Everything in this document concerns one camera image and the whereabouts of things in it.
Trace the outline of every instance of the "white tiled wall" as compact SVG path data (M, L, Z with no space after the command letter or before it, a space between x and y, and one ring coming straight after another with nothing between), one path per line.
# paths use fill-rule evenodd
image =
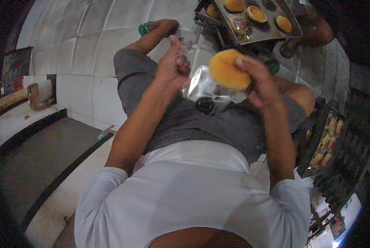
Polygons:
M138 26L149 20L177 19L184 43L197 43L195 6L196 1L37 0L17 44L33 46L24 84L32 83L34 76L57 74L57 102L69 117L101 130L121 126L127 116L117 94L113 56L139 39ZM158 62L168 47L165 38L150 56ZM192 48L187 59L204 63L206 51Z
M70 88L71 110L93 118L93 76L72 75Z
M123 28L105 30L102 33L98 45L97 57L95 61L95 76L114 77L115 68L113 67L113 56L115 53L126 46L138 40L138 28Z
M115 126L121 126L126 121L116 78L94 76L93 113L94 119Z

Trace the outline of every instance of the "bread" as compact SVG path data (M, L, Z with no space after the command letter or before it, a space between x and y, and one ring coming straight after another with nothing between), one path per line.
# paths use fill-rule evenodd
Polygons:
M232 17L229 19L233 31L238 35L244 35L247 33L247 22L240 17Z
M250 6L247 8L247 15L256 22L264 23L266 22L266 15L265 13L258 8L257 6Z
M215 18L215 19L218 19L219 18L219 14L218 12L215 10L214 6L212 4L210 4L207 8L207 15L208 16L211 16L212 18Z
M223 5L228 11L232 12L242 12L246 8L242 0L225 0Z
M245 90L250 85L250 78L234 66L236 58L246 57L235 49L228 49L217 53L209 62L209 70L217 84L233 91Z
M276 17L277 26L286 33L291 32L291 23L284 16Z

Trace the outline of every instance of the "sleeve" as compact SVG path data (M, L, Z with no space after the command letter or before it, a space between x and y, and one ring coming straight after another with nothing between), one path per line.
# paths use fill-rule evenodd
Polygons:
M100 233L105 221L103 204L127 177L122 169L104 167L89 178L76 207L74 235L78 248L107 247Z
M282 247L304 247L311 217L308 189L300 182L286 179L273 187L271 196L282 210L274 231L284 232Z

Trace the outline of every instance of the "food tray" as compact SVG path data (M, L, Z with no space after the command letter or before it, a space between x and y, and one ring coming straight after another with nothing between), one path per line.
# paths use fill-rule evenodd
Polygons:
M346 128L346 117L341 116L335 110L330 110L320 140L306 166L303 178L318 175L331 168L345 136Z
M246 45L248 43L258 42L258 41L267 41L272 39L285 39L285 38L300 38L302 37L302 31L299 27L299 24L292 13L290 7L287 5L285 0L244 0L243 2L246 5L246 8L240 13L229 12L224 7L225 0L214 0L216 5L219 8L219 14L221 19L224 20L222 23L231 30L229 34L231 34L232 39L234 42L237 42L239 45ZM274 5L276 10L270 11L268 10L262 2L271 1ZM249 6L257 6L259 7L266 15L266 22L265 23L257 23L252 21L246 12L247 7ZM275 24L275 19L278 16L284 16L288 19L291 23L291 32L285 33L282 32ZM240 17L247 22L248 31L245 35L236 35L233 31L232 26L230 24L229 19L232 17Z

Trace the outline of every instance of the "baking tray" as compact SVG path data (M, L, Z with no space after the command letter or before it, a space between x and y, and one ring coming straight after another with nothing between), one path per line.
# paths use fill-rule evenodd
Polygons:
M288 6L285 0L245 0L244 3L246 4L246 8L240 13L229 12L224 7L225 0L214 0L215 6L217 6L220 10L220 16L222 23L226 26L226 28L230 29L229 32L232 36L233 41L237 42L239 45L246 45L253 42L259 41L268 41L274 39L286 39L286 38L301 38L302 31L299 27L299 23L297 22L294 14L292 13L290 7ZM268 10L262 2L271 1L275 7L275 11ZM259 7L266 15L266 22L265 23L257 23L252 21L247 13L246 9L249 6L257 6ZM282 32L275 24L275 19L278 16L284 16L288 19L291 23L292 30L290 33L286 34ZM240 17L247 22L248 31L245 35L236 35L230 25L229 19L232 17Z
M334 122L333 131L330 131L331 121ZM336 133L339 121L342 122L342 125L340 133ZM314 143L314 145L311 147L314 150L314 152L311 153L312 156L306 156L301 162L303 164L302 167L304 171L304 173L302 173L303 175L301 176L302 178L315 176L329 171L339 149L341 148L347 129L347 118L342 116L336 110L329 109L328 117L323 123L323 130L321 131L321 128L319 128L319 135L315 137L315 140L318 138L317 146L316 143ZM324 164L324 159L326 158L327 154L329 154L330 159L328 159L328 162Z
M195 18L194 18L194 21L196 22L196 24L198 24L199 26L202 26L202 27L214 27L214 26L217 26L217 27L225 27L225 25L223 25L223 22L219 19L215 19L209 15L207 15L207 12L205 10L205 8L208 7L208 5L210 5L211 2L209 0L200 0L199 3L197 4L196 8L194 9L194 13L195 13Z

